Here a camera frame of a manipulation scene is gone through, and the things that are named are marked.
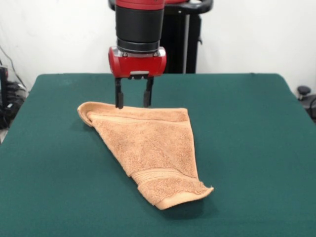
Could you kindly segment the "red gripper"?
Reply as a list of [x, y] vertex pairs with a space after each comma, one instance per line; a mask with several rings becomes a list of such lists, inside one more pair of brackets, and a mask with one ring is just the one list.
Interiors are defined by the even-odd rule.
[[161, 76], [166, 67], [166, 51], [160, 47], [156, 52], [149, 54], [135, 54], [121, 51], [116, 46], [109, 48], [108, 52], [110, 69], [115, 77], [115, 102], [116, 108], [123, 108], [123, 92], [121, 78], [147, 76], [144, 91], [143, 105], [151, 106], [154, 77]]

